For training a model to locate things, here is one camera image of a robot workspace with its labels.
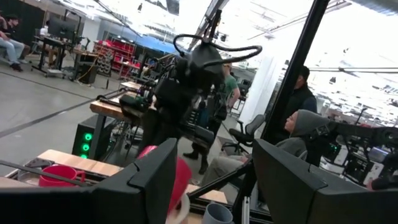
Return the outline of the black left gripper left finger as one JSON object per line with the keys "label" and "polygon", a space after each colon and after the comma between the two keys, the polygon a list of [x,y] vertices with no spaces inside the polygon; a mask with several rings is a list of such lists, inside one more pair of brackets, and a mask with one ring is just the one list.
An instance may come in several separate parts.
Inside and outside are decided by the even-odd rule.
{"label": "black left gripper left finger", "polygon": [[121,171],[86,186],[2,188],[10,223],[165,223],[175,180],[177,140],[170,138]]}

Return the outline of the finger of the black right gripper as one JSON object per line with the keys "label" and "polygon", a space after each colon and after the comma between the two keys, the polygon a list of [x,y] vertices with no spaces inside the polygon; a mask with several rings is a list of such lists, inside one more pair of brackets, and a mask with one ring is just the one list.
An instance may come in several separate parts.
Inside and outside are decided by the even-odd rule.
{"label": "finger of the black right gripper", "polygon": [[120,102],[120,106],[123,114],[144,114],[152,105],[149,103]]}
{"label": "finger of the black right gripper", "polygon": [[151,98],[146,98],[140,95],[124,94],[119,98],[120,103],[152,103]]}

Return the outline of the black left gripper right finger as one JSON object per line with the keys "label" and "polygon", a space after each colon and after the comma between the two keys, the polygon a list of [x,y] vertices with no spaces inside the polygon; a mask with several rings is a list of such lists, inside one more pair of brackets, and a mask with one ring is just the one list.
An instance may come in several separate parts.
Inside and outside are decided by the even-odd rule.
{"label": "black left gripper right finger", "polygon": [[274,223],[397,224],[395,189],[370,191],[262,139],[252,159]]}

